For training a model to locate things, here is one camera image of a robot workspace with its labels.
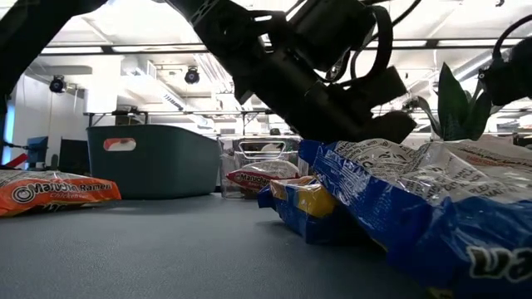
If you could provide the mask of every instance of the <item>blue snack bag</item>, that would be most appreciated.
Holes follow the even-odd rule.
[[[349,212],[312,176],[272,180],[258,197],[260,208],[272,208],[309,244],[367,241]]]
[[[532,151],[470,140],[419,150],[305,140],[299,154],[388,262],[422,286],[530,297]]]

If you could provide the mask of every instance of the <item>security camera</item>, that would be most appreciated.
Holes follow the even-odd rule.
[[[200,74],[196,66],[189,66],[189,71],[185,74],[185,82],[188,84],[196,84],[200,82]]]
[[[62,75],[55,75],[50,82],[50,91],[53,93],[64,93],[67,91],[67,83]]]

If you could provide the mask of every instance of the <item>food package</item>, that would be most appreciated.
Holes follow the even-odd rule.
[[[493,142],[301,144],[318,180],[422,286],[530,298],[532,152]]]
[[[0,170],[0,217],[121,199],[116,184],[55,171]]]
[[[367,240],[349,212],[312,176],[272,180],[259,193],[259,207],[272,208],[310,244]]]
[[[298,177],[298,166],[280,159],[246,164],[241,169],[227,174],[227,179],[240,186],[247,199],[256,199],[259,191],[266,187],[272,179]]]

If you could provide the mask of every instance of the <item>storage bin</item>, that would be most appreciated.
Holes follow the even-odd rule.
[[[308,164],[298,157],[300,137],[297,136],[237,136],[218,138],[220,147],[219,178],[222,196],[245,199],[246,194],[227,174],[246,164],[281,159],[298,166],[300,175],[308,174]]]
[[[177,199],[214,192],[216,140],[168,125],[87,129],[91,174],[118,185],[124,199]]]

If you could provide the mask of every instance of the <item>bin handle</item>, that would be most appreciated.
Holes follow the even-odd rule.
[[[244,148],[242,148],[242,145],[246,145],[246,144],[256,144],[258,143],[257,141],[240,141],[239,143],[239,148],[240,150],[242,151],[242,154],[244,155],[244,157],[246,159],[264,159],[264,158],[270,158],[270,159],[279,159],[281,157],[281,155],[285,152],[286,150],[286,143],[282,140],[260,140],[260,143],[266,143],[266,144],[280,144],[280,145],[283,145],[283,148],[277,152],[273,152],[273,151],[260,151],[260,152],[252,152],[252,151],[247,151],[247,153],[260,153],[260,154],[277,154],[276,156],[267,156],[267,157],[264,157],[264,156],[259,156],[259,157],[251,157],[251,156],[248,156],[246,155],[246,151],[244,150]]]

